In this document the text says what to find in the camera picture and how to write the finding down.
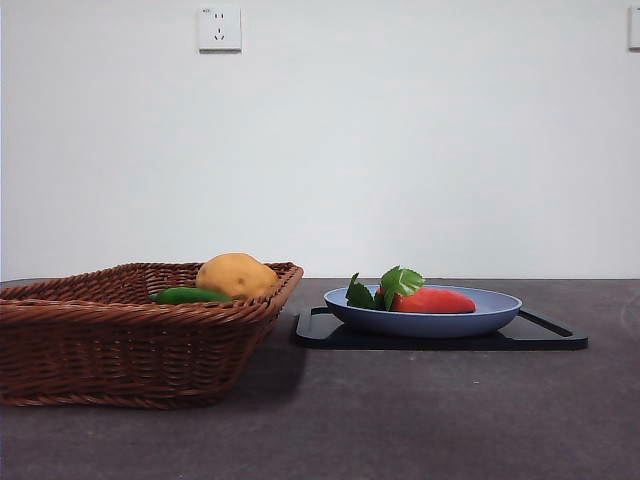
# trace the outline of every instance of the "plate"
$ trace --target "plate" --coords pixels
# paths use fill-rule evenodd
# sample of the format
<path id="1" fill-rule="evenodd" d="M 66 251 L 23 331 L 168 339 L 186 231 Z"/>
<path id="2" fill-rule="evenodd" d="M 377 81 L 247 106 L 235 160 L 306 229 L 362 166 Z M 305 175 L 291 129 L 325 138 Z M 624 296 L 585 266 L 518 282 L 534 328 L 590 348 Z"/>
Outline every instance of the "plate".
<path id="1" fill-rule="evenodd" d="M 520 311 L 522 301 L 511 295 L 477 288 L 425 285 L 460 292 L 476 304 L 473 313 L 404 313 L 350 307 L 347 288 L 324 295 L 329 311 L 352 328 L 403 337 L 458 338 L 485 335 L 507 325 Z M 366 286 L 373 295 L 378 285 Z"/>

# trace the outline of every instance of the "table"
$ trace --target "table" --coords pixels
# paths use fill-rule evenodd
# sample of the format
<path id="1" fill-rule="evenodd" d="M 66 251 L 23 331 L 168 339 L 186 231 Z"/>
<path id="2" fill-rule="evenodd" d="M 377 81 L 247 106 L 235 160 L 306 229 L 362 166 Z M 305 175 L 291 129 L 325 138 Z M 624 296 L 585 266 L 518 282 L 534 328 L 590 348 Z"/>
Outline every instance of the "table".
<path id="1" fill-rule="evenodd" d="M 303 279 L 217 405 L 2 407 L 0 478 L 640 478 L 640 280 L 434 281 L 515 295 L 586 350 L 295 345 L 296 315 L 346 283 Z"/>

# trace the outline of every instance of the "brown wicker basket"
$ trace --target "brown wicker basket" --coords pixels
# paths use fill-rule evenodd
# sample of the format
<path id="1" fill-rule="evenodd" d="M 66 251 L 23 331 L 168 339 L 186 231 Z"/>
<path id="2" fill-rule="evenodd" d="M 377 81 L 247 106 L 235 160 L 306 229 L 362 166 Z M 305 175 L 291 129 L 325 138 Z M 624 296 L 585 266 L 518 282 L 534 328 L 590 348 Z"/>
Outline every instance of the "brown wicker basket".
<path id="1" fill-rule="evenodd" d="M 302 277 L 267 264 L 264 297 L 156 305 L 201 263 L 133 263 L 0 291 L 0 402 L 177 408 L 211 404 L 238 380 Z"/>

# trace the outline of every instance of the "green cucumber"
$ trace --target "green cucumber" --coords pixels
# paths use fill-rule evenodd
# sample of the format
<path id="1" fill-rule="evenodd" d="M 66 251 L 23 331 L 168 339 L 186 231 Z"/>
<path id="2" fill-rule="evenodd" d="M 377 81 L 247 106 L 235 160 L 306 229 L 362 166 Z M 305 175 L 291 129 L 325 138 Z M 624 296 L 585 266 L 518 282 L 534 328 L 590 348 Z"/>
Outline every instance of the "green cucumber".
<path id="1" fill-rule="evenodd" d="M 231 297 L 223 293 L 196 287 L 169 287 L 149 297 L 156 303 L 169 303 L 171 305 L 195 302 L 228 302 L 231 300 Z"/>

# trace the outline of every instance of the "red bell pepper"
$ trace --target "red bell pepper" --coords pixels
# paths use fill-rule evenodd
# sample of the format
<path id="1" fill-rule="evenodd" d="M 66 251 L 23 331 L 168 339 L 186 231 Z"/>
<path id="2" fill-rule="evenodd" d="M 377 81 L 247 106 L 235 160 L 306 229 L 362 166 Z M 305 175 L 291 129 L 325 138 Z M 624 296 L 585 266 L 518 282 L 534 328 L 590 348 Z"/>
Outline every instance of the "red bell pepper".
<path id="1" fill-rule="evenodd" d="M 411 313 L 470 313 L 476 310 L 476 304 L 460 292 L 422 287 L 412 295 L 396 295 L 391 310 Z"/>

